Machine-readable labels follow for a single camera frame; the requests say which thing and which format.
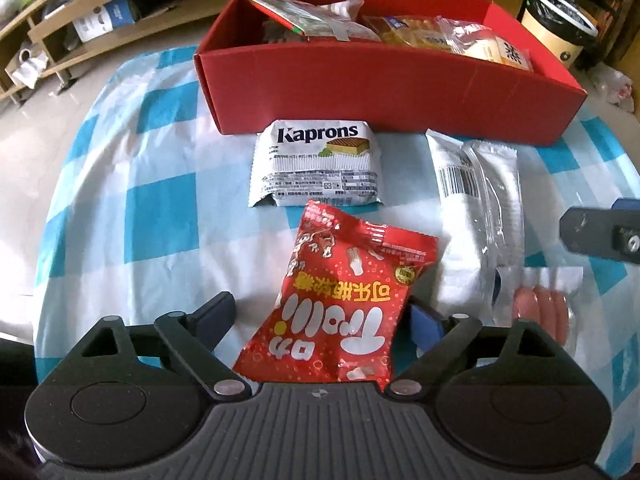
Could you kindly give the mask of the red Trolli gummy bag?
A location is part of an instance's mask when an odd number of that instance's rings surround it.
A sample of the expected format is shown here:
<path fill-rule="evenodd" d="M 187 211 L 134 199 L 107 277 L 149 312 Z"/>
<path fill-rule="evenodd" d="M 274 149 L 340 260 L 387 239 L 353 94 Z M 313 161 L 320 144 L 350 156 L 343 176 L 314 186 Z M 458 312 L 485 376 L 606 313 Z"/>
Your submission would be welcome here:
<path fill-rule="evenodd" d="M 279 296 L 235 371 L 253 382 L 376 382 L 436 237 L 306 203 Z"/>

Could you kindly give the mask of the silver white snack pouch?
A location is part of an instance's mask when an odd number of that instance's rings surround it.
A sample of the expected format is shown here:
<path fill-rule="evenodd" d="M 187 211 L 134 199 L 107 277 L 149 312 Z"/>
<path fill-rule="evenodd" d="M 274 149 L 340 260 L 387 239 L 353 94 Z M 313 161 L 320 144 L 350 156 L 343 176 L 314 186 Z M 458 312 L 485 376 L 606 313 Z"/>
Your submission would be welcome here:
<path fill-rule="evenodd" d="M 433 130 L 425 136 L 444 237 L 431 305 L 445 316 L 465 313 L 488 321 L 498 267 L 524 262 L 518 151 Z"/>

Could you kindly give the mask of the white Kaprons wafer pack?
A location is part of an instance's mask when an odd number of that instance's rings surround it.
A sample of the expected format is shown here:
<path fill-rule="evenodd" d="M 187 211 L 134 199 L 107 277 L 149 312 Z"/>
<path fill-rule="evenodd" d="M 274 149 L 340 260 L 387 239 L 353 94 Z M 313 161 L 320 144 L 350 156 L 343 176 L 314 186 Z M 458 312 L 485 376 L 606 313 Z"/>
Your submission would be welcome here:
<path fill-rule="evenodd" d="M 248 204 L 382 203 L 381 150 L 366 122 L 278 119 L 258 134 Z"/>

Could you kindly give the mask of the silver duck gizzard snack pouch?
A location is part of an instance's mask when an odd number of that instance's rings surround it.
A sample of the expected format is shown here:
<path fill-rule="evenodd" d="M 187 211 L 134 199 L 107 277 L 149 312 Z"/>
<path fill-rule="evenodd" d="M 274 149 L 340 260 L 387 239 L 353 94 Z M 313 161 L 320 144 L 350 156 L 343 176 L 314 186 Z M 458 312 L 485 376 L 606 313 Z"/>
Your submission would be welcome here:
<path fill-rule="evenodd" d="M 305 39 L 329 38 L 341 42 L 380 42 L 380 37 L 357 22 L 364 0 L 343 0 L 315 6 L 298 0 L 248 0 L 273 21 Z"/>

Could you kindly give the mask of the pink sausage pack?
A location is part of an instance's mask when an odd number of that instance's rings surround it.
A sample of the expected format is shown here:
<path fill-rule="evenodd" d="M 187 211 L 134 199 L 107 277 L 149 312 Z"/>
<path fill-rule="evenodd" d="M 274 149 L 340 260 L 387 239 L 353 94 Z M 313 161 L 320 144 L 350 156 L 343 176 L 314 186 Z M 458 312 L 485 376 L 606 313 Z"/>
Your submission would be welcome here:
<path fill-rule="evenodd" d="M 581 266 L 526 268 L 499 266 L 492 317 L 499 326 L 536 322 L 567 352 L 575 352 L 577 315 L 570 305 L 582 288 Z"/>

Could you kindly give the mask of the white plastic bag on floor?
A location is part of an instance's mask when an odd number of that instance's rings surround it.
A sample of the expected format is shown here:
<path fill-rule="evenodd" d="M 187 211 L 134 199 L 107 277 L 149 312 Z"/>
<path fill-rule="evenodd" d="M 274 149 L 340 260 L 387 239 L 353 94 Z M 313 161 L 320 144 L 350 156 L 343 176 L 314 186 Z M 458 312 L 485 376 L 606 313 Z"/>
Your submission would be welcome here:
<path fill-rule="evenodd" d="M 634 114 L 634 82 L 629 77 L 604 63 L 590 68 L 587 76 L 597 94 L 608 104 Z"/>

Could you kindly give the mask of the yellow trash bin black liner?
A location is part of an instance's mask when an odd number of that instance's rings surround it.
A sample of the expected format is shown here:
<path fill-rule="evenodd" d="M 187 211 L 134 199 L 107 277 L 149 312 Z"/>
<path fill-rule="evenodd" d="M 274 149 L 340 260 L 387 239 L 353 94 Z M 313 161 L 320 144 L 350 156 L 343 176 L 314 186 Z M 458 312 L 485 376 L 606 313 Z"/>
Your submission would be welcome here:
<path fill-rule="evenodd" d="M 597 27 L 566 0 L 525 0 L 521 24 L 566 68 L 598 38 Z"/>

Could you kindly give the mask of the steamed cake pack in box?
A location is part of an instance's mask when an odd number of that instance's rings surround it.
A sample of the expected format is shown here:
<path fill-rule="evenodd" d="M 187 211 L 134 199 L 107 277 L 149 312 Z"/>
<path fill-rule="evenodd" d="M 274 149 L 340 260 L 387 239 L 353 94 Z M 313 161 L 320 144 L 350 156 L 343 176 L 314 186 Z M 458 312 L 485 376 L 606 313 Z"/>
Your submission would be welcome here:
<path fill-rule="evenodd" d="M 533 70 L 526 51 L 514 47 L 485 25 L 441 16 L 436 22 L 454 53 L 528 72 Z"/>

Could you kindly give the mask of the red cardboard box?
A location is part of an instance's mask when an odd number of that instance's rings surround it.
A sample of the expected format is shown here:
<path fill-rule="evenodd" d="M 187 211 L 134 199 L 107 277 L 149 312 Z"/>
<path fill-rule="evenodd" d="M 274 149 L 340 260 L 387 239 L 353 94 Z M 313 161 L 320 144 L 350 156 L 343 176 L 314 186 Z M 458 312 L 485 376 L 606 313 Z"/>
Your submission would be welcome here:
<path fill-rule="evenodd" d="M 259 132 L 277 119 L 355 119 L 381 132 L 432 129 L 547 146 L 585 102 L 587 93 L 561 62 L 491 1 L 364 0 L 362 13 L 480 23 L 526 53 L 533 67 L 376 41 L 268 44 L 264 14 L 252 0 L 230 0 L 194 55 L 220 132 Z"/>

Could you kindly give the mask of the orange snack bag in box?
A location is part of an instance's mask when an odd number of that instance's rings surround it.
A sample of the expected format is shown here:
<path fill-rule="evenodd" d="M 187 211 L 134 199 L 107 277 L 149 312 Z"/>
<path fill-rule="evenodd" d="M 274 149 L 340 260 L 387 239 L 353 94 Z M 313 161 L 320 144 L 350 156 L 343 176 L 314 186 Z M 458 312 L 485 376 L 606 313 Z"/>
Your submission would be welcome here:
<path fill-rule="evenodd" d="M 439 26 L 440 16 L 396 15 L 362 18 L 383 44 L 451 52 L 446 36 Z"/>

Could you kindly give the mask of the blue white small box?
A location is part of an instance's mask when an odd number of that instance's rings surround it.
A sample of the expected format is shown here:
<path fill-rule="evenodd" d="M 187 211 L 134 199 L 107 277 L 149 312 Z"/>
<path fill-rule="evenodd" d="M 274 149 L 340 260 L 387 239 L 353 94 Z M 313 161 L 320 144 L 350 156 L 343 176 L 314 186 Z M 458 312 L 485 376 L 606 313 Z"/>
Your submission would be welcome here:
<path fill-rule="evenodd" d="M 131 0 L 112 0 L 73 20 L 79 40 L 85 44 L 122 26 L 134 24 L 140 12 Z"/>

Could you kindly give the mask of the wooden TV stand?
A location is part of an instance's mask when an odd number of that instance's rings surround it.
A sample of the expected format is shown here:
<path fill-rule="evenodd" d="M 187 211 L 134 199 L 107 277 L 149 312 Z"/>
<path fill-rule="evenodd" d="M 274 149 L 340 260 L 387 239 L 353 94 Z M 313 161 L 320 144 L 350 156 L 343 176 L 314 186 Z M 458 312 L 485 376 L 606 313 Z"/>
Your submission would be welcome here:
<path fill-rule="evenodd" d="M 22 104 L 40 80 L 221 12 L 228 0 L 1 0 L 1 96 Z"/>

